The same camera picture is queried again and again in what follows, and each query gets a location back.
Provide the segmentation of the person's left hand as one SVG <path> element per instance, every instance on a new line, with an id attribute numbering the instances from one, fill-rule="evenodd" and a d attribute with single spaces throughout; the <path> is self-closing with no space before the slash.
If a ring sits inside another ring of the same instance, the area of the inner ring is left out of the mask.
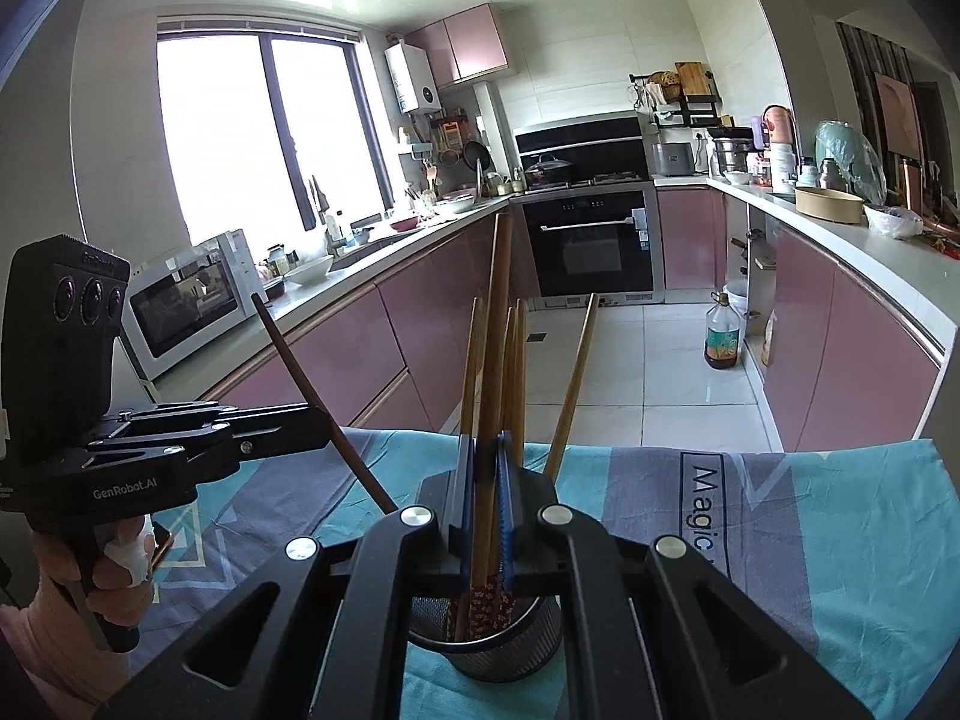
<path id="1" fill-rule="evenodd" d="M 37 619 L 62 624 L 73 608 L 55 583 L 65 587 L 68 582 L 78 582 L 82 569 L 67 546 L 53 536 L 35 533 L 32 547 L 41 569 L 41 583 L 29 609 Z M 155 528 L 149 515 L 116 523 L 114 538 L 94 562 L 93 589 L 82 598 L 86 609 L 110 624 L 136 628 L 153 600 L 151 562 L 155 551 Z"/>

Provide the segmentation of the pink sleeve left forearm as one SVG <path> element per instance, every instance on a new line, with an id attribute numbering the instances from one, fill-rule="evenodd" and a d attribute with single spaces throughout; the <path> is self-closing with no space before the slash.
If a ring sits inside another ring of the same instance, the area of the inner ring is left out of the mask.
<path id="1" fill-rule="evenodd" d="M 132 676 L 99 650 L 46 574 L 26 608 L 2 606 L 2 717 L 91 718 Z"/>

